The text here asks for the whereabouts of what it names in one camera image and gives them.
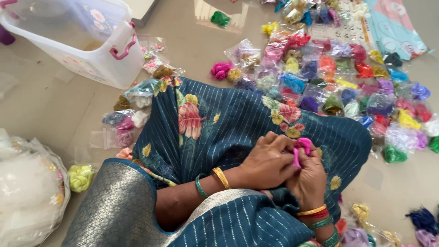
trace blue saree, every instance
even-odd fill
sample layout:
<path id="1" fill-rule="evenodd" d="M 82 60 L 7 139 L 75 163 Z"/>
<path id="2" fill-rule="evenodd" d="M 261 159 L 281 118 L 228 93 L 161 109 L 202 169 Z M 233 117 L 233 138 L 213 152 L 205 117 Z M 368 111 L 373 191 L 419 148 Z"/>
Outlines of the blue saree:
<path id="1" fill-rule="evenodd" d="M 156 84 L 151 118 L 134 146 L 133 158 L 139 164 L 121 159 L 104 162 L 63 246 L 316 246 L 307 242 L 313 231 L 294 217 L 299 209 L 294 195 L 282 186 L 270 191 L 272 200 L 245 189 L 216 193 L 178 231 L 164 232 L 157 225 L 157 189 L 194 181 L 215 167 L 239 166 L 256 140 L 269 131 L 309 138 L 319 148 L 328 177 L 325 203 L 337 222 L 338 196 L 358 174 L 371 149 L 365 127 L 352 119 L 307 112 L 251 91 L 169 76 Z M 119 190 L 135 193 L 120 199 L 114 195 Z M 103 215 L 111 219 L 100 221 Z M 96 227 L 114 229 L 96 236 L 90 231 Z"/>

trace woman's right hand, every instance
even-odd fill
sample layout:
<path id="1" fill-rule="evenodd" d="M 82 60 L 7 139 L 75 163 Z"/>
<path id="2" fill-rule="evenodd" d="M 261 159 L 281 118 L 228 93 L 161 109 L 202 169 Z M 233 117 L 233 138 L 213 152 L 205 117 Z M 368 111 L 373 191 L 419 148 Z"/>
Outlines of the woman's right hand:
<path id="1" fill-rule="evenodd" d="M 303 148 L 299 149 L 302 169 L 285 184 L 298 200 L 302 212 L 323 206 L 326 191 L 326 173 L 320 155 L 314 145 L 311 145 L 310 151 L 310 156 L 307 156 Z"/>
<path id="2" fill-rule="evenodd" d="M 282 151 L 292 152 L 295 142 L 296 140 L 283 134 L 278 135 L 271 131 L 265 137 L 260 137 L 244 162 L 233 168 L 236 179 L 240 180 L 238 187 L 264 190 L 275 188 L 285 182 L 294 174 L 294 155 Z"/>

